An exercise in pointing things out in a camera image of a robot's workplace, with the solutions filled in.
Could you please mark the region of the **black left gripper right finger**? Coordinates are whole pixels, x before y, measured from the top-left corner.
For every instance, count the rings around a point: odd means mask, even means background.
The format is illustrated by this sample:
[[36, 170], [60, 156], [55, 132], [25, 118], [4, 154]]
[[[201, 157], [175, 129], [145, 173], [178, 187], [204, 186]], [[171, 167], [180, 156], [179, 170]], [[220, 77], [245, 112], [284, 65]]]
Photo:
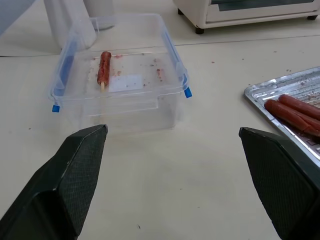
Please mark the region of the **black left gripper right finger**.
[[287, 137], [238, 133], [258, 197], [282, 240], [320, 238], [320, 168]]

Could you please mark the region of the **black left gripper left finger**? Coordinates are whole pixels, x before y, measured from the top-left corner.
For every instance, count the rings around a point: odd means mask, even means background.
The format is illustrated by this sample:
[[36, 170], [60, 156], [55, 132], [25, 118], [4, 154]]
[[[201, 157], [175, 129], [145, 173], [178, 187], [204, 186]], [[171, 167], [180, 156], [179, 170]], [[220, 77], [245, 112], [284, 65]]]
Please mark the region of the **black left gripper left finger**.
[[98, 183], [108, 127], [68, 136], [0, 220], [2, 240], [76, 240]]

